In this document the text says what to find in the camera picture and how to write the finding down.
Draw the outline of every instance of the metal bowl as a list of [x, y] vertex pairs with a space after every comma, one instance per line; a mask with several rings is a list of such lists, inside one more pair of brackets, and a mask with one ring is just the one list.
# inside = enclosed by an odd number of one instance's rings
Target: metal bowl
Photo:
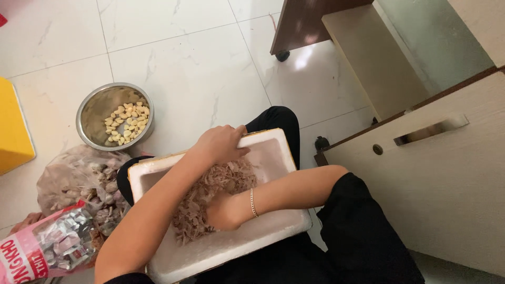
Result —
[[[104, 120], [118, 109], [118, 106], [141, 101], [149, 107], [149, 121], [145, 129], [128, 144], [111, 146], [105, 133]], [[77, 110], [75, 124], [82, 140], [91, 147], [102, 151], [121, 151], [146, 140], [154, 129], [155, 109], [149, 96], [139, 87], [130, 83], [110, 83], [92, 91], [81, 103]], [[124, 132], [123, 122], [116, 131]]]

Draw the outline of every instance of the caster wheel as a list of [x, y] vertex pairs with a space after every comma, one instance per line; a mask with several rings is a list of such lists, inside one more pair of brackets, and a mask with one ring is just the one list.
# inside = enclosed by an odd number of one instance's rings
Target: caster wheel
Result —
[[314, 142], [314, 146], [316, 146], [316, 151], [319, 152], [322, 148], [330, 146], [330, 142], [328, 142], [328, 139], [318, 136], [316, 142]]
[[289, 57], [289, 51], [279, 51], [275, 57], [279, 62], [284, 62]]

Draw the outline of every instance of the styrofoam box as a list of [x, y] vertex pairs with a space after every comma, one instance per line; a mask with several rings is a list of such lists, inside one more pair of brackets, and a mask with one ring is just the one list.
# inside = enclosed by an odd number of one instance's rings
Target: styrofoam box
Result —
[[[282, 129], [252, 133], [243, 137], [238, 147], [251, 149], [245, 158], [255, 166], [259, 184], [296, 171]], [[180, 153], [153, 158], [130, 167], [128, 175], [134, 201], [137, 202], [183, 156], [184, 153]], [[156, 283], [174, 283], [311, 227], [308, 210], [279, 210], [250, 220], [236, 231], [215, 232], [183, 247], [176, 245], [175, 233], [170, 227], [147, 271]]]

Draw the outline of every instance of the yellow box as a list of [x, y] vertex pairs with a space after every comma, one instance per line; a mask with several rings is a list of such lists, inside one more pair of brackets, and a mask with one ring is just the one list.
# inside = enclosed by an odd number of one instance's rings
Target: yellow box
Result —
[[4, 118], [0, 136], [0, 175], [35, 158], [33, 143], [26, 127], [14, 86], [0, 77], [0, 98]]

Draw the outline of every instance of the foil packet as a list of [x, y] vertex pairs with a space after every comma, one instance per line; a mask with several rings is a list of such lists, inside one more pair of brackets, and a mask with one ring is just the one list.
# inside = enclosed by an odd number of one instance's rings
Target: foil packet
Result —
[[90, 268], [103, 242], [80, 201], [0, 242], [0, 283], [24, 283]]

